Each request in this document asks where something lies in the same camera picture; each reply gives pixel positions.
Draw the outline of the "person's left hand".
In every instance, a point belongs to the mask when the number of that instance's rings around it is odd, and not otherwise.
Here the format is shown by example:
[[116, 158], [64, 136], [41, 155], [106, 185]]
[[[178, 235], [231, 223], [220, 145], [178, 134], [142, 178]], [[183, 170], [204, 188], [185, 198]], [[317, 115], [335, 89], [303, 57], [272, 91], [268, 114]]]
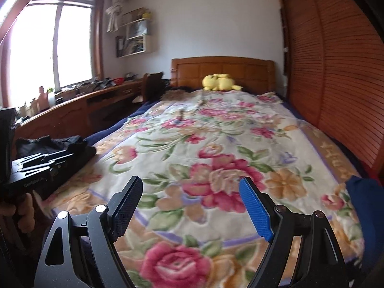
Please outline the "person's left hand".
[[33, 197], [30, 193], [23, 195], [16, 204], [1, 202], [1, 216], [18, 216], [17, 225], [22, 233], [30, 233], [35, 227], [35, 210], [33, 207]]

